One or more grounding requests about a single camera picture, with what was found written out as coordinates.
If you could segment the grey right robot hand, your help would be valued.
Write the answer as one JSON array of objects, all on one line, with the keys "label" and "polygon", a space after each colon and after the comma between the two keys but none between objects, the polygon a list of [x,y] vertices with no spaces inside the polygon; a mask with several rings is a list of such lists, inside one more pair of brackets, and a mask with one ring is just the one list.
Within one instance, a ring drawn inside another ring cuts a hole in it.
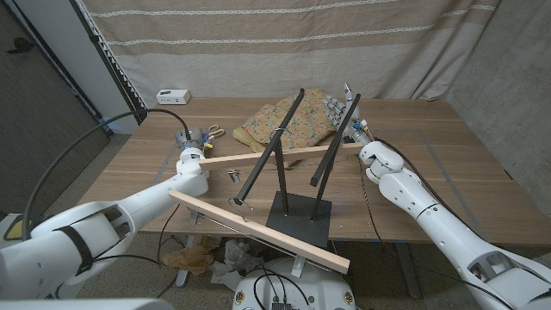
[{"label": "grey right robot hand", "polygon": [[358,107],[355,107],[349,120],[344,121],[355,99],[354,92],[348,83],[344,84],[344,93],[345,102],[341,102],[332,96],[327,96],[324,99],[324,104],[327,107],[326,116],[335,127],[341,127],[345,124],[344,137],[349,137],[355,142],[361,142],[365,146],[372,142],[374,137],[368,132],[367,122],[361,117]]}]

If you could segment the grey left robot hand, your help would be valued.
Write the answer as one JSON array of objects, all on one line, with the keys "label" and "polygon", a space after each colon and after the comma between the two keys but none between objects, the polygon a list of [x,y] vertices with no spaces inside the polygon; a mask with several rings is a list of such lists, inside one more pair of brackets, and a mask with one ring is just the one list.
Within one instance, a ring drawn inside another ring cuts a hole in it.
[{"label": "grey left robot hand", "polygon": [[204,132],[200,127],[190,127],[188,130],[179,129],[175,133],[176,143],[182,149],[198,148],[202,151],[212,149],[211,133]]}]

